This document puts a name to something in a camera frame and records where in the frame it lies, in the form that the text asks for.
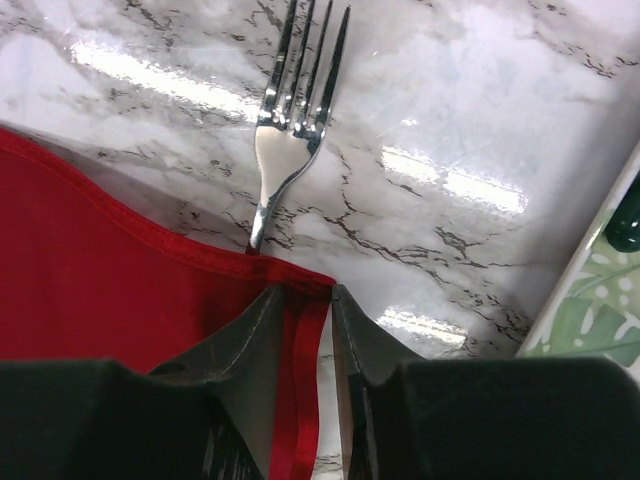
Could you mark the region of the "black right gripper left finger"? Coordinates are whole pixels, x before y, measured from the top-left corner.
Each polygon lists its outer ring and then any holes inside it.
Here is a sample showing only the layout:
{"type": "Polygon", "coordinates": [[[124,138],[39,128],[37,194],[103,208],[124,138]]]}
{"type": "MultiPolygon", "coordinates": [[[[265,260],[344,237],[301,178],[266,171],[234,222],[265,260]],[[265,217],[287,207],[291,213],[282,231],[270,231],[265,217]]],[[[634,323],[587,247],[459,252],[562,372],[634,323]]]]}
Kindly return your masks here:
{"type": "Polygon", "coordinates": [[[5,479],[264,479],[285,293],[150,373],[111,360],[1,366],[5,479]]]}

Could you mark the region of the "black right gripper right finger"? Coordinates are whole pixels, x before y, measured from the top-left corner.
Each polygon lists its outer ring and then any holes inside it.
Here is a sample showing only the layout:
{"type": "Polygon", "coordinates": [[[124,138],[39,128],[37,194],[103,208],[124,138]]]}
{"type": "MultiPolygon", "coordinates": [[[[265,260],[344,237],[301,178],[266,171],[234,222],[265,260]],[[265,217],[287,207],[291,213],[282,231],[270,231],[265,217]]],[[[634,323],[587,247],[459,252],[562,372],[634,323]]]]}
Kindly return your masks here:
{"type": "Polygon", "coordinates": [[[348,479],[635,479],[639,389],[597,358],[424,359],[332,290],[348,479]]]}

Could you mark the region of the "red cloth napkin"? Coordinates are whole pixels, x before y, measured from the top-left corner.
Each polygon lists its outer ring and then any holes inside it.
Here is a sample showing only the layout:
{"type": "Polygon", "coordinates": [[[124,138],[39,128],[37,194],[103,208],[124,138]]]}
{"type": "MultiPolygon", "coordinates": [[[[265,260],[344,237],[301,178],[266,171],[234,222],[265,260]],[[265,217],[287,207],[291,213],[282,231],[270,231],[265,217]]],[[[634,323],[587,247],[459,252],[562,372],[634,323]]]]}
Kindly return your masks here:
{"type": "Polygon", "coordinates": [[[333,280],[204,245],[136,213],[37,143],[1,134],[1,356],[111,358],[148,372],[286,288],[273,479],[308,479],[333,280]]]}

